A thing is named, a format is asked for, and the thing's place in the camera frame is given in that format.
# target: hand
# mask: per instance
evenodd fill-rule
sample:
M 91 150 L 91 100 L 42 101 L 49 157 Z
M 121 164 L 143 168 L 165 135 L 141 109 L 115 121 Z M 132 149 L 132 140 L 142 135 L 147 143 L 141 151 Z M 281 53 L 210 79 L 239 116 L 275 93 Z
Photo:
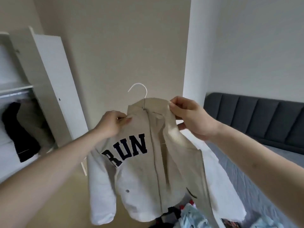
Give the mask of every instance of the hand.
M 115 110 L 107 111 L 94 128 L 94 131 L 99 133 L 102 139 L 113 137 L 118 134 L 124 125 L 131 122 L 132 118 L 125 117 L 127 117 L 127 115 L 122 112 Z
M 177 125 L 179 130 L 188 129 L 201 140 L 209 140 L 222 126 L 193 100 L 177 96 L 171 100 L 169 107 L 176 119 L 184 120 Z

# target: headboard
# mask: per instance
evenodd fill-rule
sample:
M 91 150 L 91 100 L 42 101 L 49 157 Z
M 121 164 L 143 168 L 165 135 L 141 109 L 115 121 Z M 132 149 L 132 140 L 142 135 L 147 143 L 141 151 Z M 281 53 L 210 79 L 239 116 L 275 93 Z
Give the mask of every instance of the headboard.
M 304 103 L 211 93 L 204 109 L 264 145 L 304 154 Z

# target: cream baseball jacket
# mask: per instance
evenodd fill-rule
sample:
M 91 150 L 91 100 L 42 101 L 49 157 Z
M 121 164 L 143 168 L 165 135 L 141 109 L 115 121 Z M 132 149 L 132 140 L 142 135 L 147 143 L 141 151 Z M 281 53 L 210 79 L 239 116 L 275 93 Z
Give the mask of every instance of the cream baseball jacket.
M 244 206 L 215 154 L 191 133 L 186 136 L 192 142 L 178 130 L 168 104 L 147 98 L 144 109 L 143 100 L 129 106 L 131 123 L 88 155 L 93 224 L 113 220 L 116 194 L 129 215 L 141 222 L 166 213 L 186 193 L 213 228 L 225 227 L 221 218 L 245 218 Z

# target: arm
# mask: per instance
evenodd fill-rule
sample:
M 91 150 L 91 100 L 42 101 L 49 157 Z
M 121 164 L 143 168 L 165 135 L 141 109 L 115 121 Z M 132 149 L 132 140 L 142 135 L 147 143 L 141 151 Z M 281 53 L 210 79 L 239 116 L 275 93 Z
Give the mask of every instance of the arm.
M 0 185 L 0 224 L 24 227 L 101 140 L 117 134 L 131 118 L 106 112 L 98 125 L 71 143 L 39 158 Z
M 180 130 L 215 143 L 284 214 L 304 224 L 304 169 L 272 152 L 247 135 L 213 119 L 195 101 L 175 97 L 170 110 Z

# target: floor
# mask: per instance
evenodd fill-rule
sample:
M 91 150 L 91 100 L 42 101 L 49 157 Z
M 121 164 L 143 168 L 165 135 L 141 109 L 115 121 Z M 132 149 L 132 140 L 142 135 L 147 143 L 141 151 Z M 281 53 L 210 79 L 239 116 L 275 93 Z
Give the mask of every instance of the floor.
M 26 228 L 90 228 L 97 227 L 89 219 L 88 180 L 81 167 L 53 195 Z M 153 222 L 138 222 L 130 218 L 120 198 L 114 220 L 103 228 L 146 228 Z

